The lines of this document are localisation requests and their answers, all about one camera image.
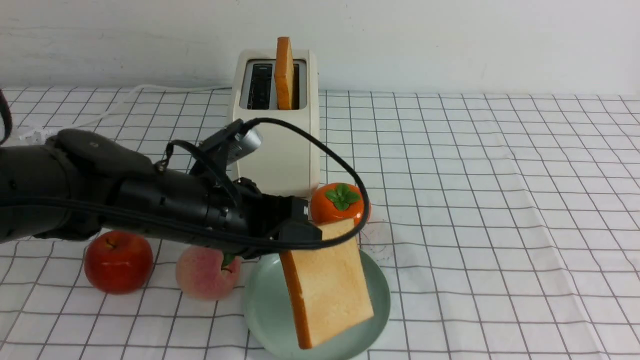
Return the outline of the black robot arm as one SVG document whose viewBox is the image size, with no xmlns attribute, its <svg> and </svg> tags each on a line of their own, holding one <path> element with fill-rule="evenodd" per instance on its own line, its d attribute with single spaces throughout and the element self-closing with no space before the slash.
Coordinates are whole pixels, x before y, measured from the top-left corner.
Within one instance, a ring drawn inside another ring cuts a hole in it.
<svg viewBox="0 0 640 360">
<path fill-rule="evenodd" d="M 103 228 L 219 249 L 246 259 L 318 249 L 307 201 L 226 174 L 229 146 L 174 140 L 152 162 L 107 137 L 64 130 L 1 148 L 1 242 L 85 241 Z"/>
</svg>

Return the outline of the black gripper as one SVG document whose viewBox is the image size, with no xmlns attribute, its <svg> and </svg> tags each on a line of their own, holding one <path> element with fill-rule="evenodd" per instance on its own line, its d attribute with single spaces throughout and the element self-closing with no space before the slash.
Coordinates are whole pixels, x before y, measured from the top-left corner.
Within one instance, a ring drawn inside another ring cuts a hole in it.
<svg viewBox="0 0 640 360">
<path fill-rule="evenodd" d="M 237 216 L 242 224 L 238 233 L 254 240 L 238 250 L 226 250 L 226 255 L 254 259 L 302 247 L 317 247 L 323 241 L 322 230 L 309 222 L 306 199 L 263 193 L 255 182 L 245 177 L 232 183 L 242 198 Z"/>
</svg>

